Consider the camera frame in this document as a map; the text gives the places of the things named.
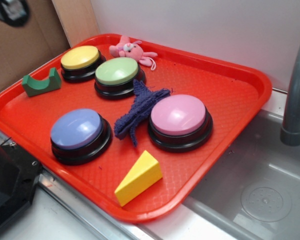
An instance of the green arch block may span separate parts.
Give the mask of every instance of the green arch block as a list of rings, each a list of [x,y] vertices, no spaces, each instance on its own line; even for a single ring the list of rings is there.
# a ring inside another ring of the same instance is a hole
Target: green arch block
[[[55,67],[50,69],[49,78],[36,80],[30,75],[25,75],[22,80],[22,87],[29,97],[44,94],[61,88],[61,78]]]

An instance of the stainless steel sink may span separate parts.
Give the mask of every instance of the stainless steel sink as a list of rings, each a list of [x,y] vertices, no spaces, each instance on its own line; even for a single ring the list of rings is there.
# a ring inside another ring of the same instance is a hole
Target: stainless steel sink
[[[300,146],[260,111],[184,204],[238,239],[300,240]]]

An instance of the red tray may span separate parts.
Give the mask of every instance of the red tray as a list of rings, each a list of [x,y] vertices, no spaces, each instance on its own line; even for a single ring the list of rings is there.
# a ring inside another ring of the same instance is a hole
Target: red tray
[[[89,38],[78,46],[96,46],[107,60],[109,46],[120,40],[117,34]],[[134,97],[106,100],[97,96],[94,81],[67,83],[61,89],[28,97],[21,81],[0,94],[0,130],[38,158],[44,166],[70,184],[113,217],[131,223],[154,220],[175,209],[218,160],[227,147],[269,99],[272,85],[260,71],[143,41],[145,52],[156,52],[156,69],[145,71],[146,85],[172,95],[188,94],[202,100],[213,118],[213,133],[202,147],[186,153],[170,153],[155,147],[147,132],[147,121],[136,130],[138,146],[129,137],[113,138],[108,150],[97,159],[79,166],[58,163],[52,154],[50,130],[62,115],[90,108],[115,121],[126,114]],[[56,57],[31,76],[46,79],[50,68],[61,72]],[[115,189],[144,150],[160,163],[163,179],[120,207]]]

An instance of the cardboard box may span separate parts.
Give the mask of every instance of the cardboard box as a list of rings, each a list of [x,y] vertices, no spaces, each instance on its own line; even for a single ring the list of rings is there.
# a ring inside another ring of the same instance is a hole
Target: cardboard box
[[[0,21],[0,92],[70,48],[51,1],[28,0],[29,21]]]

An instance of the stuffed bunny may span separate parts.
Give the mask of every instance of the stuffed bunny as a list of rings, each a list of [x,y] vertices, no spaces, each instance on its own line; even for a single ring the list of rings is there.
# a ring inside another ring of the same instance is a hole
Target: stuffed bunny
[[[130,42],[130,38],[127,36],[121,36],[120,42],[114,46],[109,47],[110,54],[115,57],[127,57],[136,60],[138,63],[151,67],[151,70],[156,69],[156,62],[152,59],[157,57],[158,54],[155,52],[144,52],[143,49],[138,45],[141,41]]]

